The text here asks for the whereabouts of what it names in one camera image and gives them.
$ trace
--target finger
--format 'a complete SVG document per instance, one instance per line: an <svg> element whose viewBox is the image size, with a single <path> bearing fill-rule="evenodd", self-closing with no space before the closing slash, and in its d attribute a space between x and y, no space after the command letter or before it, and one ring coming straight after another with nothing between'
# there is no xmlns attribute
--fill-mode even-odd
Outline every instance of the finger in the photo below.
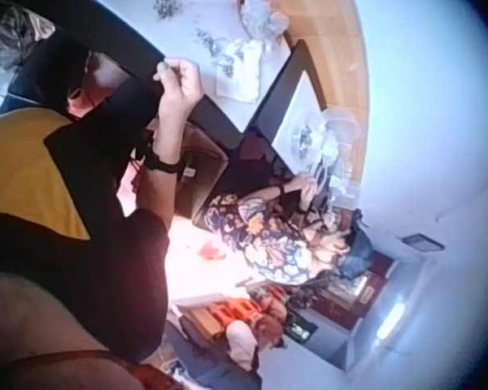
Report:
<svg viewBox="0 0 488 390"><path fill-rule="evenodd" d="M198 65L185 58L165 58L164 62L170 67L178 69L182 75L190 77L198 74Z"/></svg>
<svg viewBox="0 0 488 390"><path fill-rule="evenodd" d="M176 73L168 66L167 63L158 63L157 72L165 92L167 90L179 89L179 80L177 79Z"/></svg>

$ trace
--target black frame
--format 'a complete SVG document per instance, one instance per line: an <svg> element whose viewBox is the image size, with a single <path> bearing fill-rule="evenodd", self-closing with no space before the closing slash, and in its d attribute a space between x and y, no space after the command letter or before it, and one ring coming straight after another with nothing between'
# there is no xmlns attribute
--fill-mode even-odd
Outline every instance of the black frame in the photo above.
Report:
<svg viewBox="0 0 488 390"><path fill-rule="evenodd" d="M424 234L417 233L417 234L412 234L411 236L406 236L401 239L401 241L404 244L407 244L408 246L411 246L415 250L419 250L420 252L440 252L445 249L445 245L432 240L430 237L425 236ZM430 249L420 249L418 244L421 243L426 243L427 245L433 245Z"/></svg>

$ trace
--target paper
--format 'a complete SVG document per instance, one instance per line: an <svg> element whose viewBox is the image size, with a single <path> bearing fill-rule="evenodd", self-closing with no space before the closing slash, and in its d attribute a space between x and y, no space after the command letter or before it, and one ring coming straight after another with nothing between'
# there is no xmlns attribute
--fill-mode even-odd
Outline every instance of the paper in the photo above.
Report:
<svg viewBox="0 0 488 390"><path fill-rule="evenodd" d="M217 63L218 96L254 103L259 98L262 43L237 40L230 43Z"/></svg>

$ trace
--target hand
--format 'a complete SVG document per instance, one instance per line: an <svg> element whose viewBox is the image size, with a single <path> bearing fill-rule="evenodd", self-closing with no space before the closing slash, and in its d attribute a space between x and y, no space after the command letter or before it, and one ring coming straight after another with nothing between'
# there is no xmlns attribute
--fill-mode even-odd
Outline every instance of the hand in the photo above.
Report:
<svg viewBox="0 0 488 390"><path fill-rule="evenodd" d="M154 80L160 80L164 87L159 118L186 121L203 97L198 65L183 58L165 58L157 64Z"/></svg>
<svg viewBox="0 0 488 390"><path fill-rule="evenodd" d="M300 195L300 208L302 210L307 211L309 209L312 200L315 198L317 189L316 180L302 187L302 194Z"/></svg>
<svg viewBox="0 0 488 390"><path fill-rule="evenodd" d="M285 191L291 193L303 189L310 183L316 183L316 179L310 173L298 173L288 184L285 185Z"/></svg>

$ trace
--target light fixture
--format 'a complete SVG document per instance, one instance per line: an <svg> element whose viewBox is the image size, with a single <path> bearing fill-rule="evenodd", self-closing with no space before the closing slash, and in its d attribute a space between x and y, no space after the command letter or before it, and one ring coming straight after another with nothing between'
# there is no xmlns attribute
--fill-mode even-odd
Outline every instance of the light fixture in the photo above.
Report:
<svg viewBox="0 0 488 390"><path fill-rule="evenodd" d="M405 305L403 303L397 303L394 305L390 311L385 321L377 330L376 336L380 340L384 340L394 329L396 323L401 319L403 313L405 312Z"/></svg>
<svg viewBox="0 0 488 390"><path fill-rule="evenodd" d="M355 290L355 297L359 296L359 294L362 292L362 290L365 287L365 284L367 283L368 277L367 276L362 276L360 282L358 283L358 287L356 287Z"/></svg>

